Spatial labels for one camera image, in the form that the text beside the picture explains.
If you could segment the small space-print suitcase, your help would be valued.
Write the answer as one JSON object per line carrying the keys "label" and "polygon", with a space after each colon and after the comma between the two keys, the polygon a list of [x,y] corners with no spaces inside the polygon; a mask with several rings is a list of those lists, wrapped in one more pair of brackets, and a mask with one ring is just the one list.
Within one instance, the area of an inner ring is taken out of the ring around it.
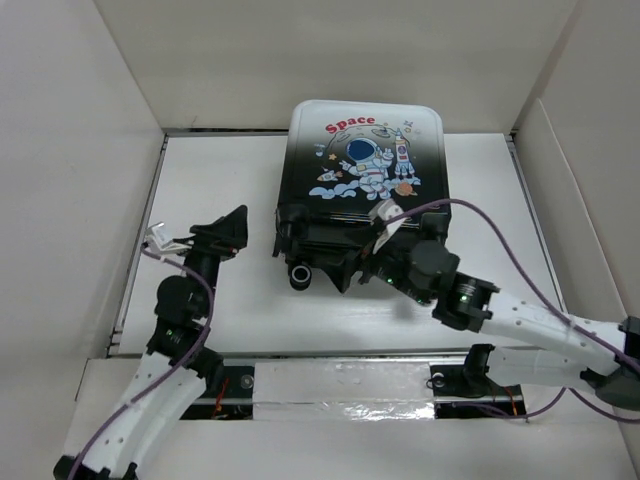
{"label": "small space-print suitcase", "polygon": [[327,255],[373,246],[368,213],[379,202],[393,199],[409,211],[448,195],[435,110],[306,100],[289,126],[273,254],[284,258],[291,287],[305,290]]}

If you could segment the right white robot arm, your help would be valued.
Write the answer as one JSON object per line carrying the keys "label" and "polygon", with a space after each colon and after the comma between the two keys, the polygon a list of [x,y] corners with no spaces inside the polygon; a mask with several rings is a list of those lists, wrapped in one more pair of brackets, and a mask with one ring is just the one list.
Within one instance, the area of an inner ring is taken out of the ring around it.
{"label": "right white robot arm", "polygon": [[529,349],[474,344],[461,365],[436,371],[432,387],[468,399],[497,386],[534,384],[581,390],[622,409],[639,408],[639,323],[570,316],[531,304],[458,270],[459,258],[433,240],[388,241],[379,249],[340,249],[320,269],[340,292],[355,273],[375,276],[456,331],[511,338]]}

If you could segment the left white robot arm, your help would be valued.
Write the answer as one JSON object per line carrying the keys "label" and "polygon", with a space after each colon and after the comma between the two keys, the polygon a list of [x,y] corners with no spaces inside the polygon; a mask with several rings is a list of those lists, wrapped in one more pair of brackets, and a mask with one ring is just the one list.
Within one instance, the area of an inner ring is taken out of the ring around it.
{"label": "left white robot arm", "polygon": [[139,479],[169,431],[200,396],[225,388],[224,359],[206,347],[219,267],[248,244],[248,209],[240,205],[186,238],[162,223],[148,227],[143,256],[178,269],[158,286],[154,331],[113,412],[75,455],[56,463],[57,479]]}

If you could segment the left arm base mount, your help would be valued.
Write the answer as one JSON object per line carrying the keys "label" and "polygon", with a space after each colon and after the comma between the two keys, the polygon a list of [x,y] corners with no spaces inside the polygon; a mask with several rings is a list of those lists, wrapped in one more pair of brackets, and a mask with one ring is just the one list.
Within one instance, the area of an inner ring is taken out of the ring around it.
{"label": "left arm base mount", "polygon": [[253,418],[253,365],[226,366],[217,390],[206,392],[182,414],[182,420],[251,420]]}

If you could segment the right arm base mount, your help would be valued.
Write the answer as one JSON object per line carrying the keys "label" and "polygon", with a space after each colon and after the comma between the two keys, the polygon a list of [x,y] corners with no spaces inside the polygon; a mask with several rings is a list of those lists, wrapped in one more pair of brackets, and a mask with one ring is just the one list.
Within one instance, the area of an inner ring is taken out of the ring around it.
{"label": "right arm base mount", "polygon": [[506,418],[527,413],[520,385],[499,386],[487,379],[471,383],[463,376],[462,365],[431,365],[425,386],[433,393],[438,420]]}

